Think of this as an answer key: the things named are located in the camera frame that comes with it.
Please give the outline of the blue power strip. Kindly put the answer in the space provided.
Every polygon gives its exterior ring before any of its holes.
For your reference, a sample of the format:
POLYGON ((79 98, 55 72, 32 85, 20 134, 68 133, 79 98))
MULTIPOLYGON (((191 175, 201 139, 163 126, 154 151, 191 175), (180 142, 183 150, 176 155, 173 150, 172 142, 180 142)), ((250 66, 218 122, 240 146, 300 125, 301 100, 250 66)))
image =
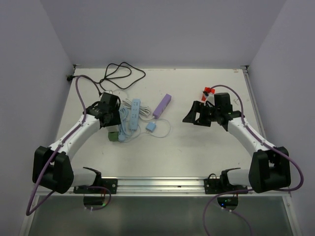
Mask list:
POLYGON ((133 99, 131 102, 131 113, 129 118, 129 128, 131 131, 136 131, 138 127, 139 113, 140 113, 140 99, 133 99))

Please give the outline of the purple USB power strip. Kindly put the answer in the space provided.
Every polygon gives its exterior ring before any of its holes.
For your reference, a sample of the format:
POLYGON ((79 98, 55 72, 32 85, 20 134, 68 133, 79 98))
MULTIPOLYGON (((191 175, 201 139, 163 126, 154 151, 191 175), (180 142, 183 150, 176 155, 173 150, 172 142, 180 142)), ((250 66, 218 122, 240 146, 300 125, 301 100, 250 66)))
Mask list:
POLYGON ((159 119, 165 108, 168 106, 172 99, 172 96, 170 94, 166 94, 164 98, 160 101, 158 106, 153 111, 153 117, 154 119, 159 119))

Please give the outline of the blue USB charger plug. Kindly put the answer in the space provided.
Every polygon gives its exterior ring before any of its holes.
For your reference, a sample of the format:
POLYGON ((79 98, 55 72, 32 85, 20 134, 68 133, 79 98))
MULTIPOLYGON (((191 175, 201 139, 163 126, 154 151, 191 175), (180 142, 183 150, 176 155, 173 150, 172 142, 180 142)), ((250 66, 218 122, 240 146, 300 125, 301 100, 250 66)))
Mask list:
POLYGON ((156 124, 154 122, 149 122, 146 126, 146 131, 149 133, 153 133, 156 129, 156 124))

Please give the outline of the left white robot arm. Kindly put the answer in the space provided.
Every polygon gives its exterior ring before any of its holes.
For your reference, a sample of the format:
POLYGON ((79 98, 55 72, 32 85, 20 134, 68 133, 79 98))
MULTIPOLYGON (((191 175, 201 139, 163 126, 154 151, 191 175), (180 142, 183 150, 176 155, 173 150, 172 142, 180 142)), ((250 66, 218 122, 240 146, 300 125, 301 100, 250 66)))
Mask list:
POLYGON ((34 153, 32 181, 36 186, 63 194, 72 187, 85 187, 91 193, 101 190, 101 173, 93 168, 73 168, 71 161, 82 145, 98 130, 120 125, 121 100, 103 93, 83 110, 77 123, 48 147, 40 146, 34 153))

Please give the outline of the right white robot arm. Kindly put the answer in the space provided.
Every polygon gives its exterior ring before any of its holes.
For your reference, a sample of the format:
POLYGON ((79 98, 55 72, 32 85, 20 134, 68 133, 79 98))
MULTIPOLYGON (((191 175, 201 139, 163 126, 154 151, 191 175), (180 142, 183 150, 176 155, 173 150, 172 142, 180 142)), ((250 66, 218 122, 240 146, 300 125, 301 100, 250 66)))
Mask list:
POLYGON ((254 192, 262 193, 290 186, 287 149, 275 147, 252 130, 242 112, 233 109, 228 93, 215 94, 214 103, 194 101, 183 122, 206 127, 216 122, 234 136, 252 157, 248 170, 227 169, 221 172, 219 178, 205 179, 204 183, 213 192, 230 193, 251 187, 254 192))

